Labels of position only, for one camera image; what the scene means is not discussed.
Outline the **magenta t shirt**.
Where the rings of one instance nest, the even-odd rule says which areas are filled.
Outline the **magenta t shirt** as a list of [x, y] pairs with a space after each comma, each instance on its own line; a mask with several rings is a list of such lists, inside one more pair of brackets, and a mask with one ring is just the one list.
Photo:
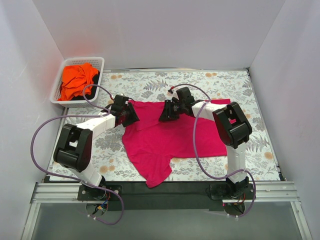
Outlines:
[[[181, 114], [179, 119], [160, 122], [163, 102], [134, 103], [139, 121], [125, 128], [122, 143], [128, 159], [145, 178], [148, 188], [161, 184], [172, 172], [172, 158], [194, 158], [193, 127], [195, 118]], [[227, 149], [220, 140], [216, 124], [199, 118], [196, 125], [198, 155], [226, 156]]]

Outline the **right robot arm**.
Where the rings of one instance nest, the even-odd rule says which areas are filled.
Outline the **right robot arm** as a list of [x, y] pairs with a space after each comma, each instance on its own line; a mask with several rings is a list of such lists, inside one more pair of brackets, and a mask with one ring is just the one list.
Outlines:
[[[209, 100], [195, 100], [188, 87], [180, 88], [170, 100], [164, 101], [160, 122], [175, 121], [185, 114], [195, 118], [192, 143], [195, 158], [205, 175], [214, 180], [224, 180], [224, 194], [232, 199], [245, 195], [249, 187], [249, 172], [246, 170], [247, 142], [252, 134], [252, 127], [237, 102], [213, 104]], [[226, 146], [228, 170], [224, 177], [210, 175], [202, 166], [197, 150], [197, 123], [202, 118], [213, 121], [219, 139]]]

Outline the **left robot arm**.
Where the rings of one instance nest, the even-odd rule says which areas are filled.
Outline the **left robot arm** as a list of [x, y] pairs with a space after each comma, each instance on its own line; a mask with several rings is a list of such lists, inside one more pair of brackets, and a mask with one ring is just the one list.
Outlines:
[[95, 200], [102, 200], [107, 191], [105, 178], [91, 162], [93, 140], [107, 130], [119, 125], [127, 127], [140, 120], [127, 96], [116, 95], [106, 109], [108, 115], [102, 110], [97, 118], [76, 125], [65, 124], [53, 154], [56, 163], [70, 170], [80, 182], [91, 185], [85, 185], [84, 190]]

